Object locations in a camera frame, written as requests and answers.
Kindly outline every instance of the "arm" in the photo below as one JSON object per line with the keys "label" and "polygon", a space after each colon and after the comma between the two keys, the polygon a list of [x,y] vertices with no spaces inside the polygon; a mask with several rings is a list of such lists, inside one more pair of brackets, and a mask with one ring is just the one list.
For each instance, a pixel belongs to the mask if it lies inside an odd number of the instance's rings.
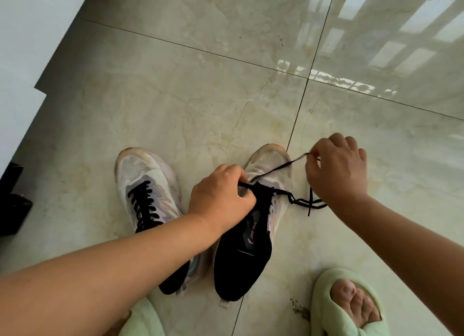
{"label": "arm", "polygon": [[221,165],[194,187],[188,215],[1,277],[1,333],[101,336],[246,216],[256,199],[251,191],[238,196],[240,178],[247,177],[238,165]]}
{"label": "arm", "polygon": [[[316,157],[320,156],[321,166]],[[367,157],[356,140],[321,139],[306,163],[317,195],[455,335],[464,333],[464,247],[386,208],[367,194]]]}

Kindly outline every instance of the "hand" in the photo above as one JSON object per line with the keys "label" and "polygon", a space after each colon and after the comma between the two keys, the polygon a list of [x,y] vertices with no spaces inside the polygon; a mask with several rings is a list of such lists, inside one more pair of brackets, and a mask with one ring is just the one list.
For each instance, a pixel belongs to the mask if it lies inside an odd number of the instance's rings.
{"label": "hand", "polygon": [[256,204],[252,191],[240,197],[238,182],[247,182],[247,174],[239,165],[220,165],[192,190],[189,214],[197,214],[209,222],[220,235],[240,222]]}
{"label": "hand", "polygon": [[322,138],[306,161],[306,178],[313,191],[334,210],[368,197],[367,154],[356,139],[340,133]]}

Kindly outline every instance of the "light green slide sandal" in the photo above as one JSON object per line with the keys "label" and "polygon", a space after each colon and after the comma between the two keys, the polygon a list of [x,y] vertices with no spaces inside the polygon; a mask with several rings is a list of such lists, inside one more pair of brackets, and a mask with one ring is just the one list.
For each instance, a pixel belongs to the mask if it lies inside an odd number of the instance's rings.
{"label": "light green slide sandal", "polygon": [[158,314],[147,298],[138,301],[131,311],[119,336],[165,336]]}
{"label": "light green slide sandal", "polygon": [[[379,309],[381,321],[370,322],[362,329],[330,297],[335,281],[347,278],[367,292]],[[374,289],[358,274],[341,268],[328,269],[316,280],[311,298],[311,336],[388,336],[385,311]]]}

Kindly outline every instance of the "black insole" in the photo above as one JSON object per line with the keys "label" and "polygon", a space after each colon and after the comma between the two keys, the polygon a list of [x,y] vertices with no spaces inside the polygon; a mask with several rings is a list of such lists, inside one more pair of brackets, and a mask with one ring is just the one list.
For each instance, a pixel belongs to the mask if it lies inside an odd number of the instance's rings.
{"label": "black insole", "polygon": [[183,264],[177,271],[161,282],[159,289],[166,295],[170,295],[181,288],[182,284],[189,273],[190,260]]}
{"label": "black insole", "polygon": [[257,204],[236,226],[222,235],[214,258],[214,286],[227,301],[237,301],[252,287],[270,259],[267,209]]}

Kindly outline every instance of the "left hand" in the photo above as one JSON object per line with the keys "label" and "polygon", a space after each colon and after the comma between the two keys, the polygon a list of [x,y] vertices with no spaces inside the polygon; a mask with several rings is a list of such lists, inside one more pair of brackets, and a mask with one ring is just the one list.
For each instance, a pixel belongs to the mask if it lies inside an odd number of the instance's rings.
{"label": "left hand", "polygon": [[252,191],[247,191],[243,197],[238,195],[239,181],[248,181],[247,174],[239,165],[220,165],[194,186],[188,213],[203,217],[222,235],[239,223],[256,204]]}

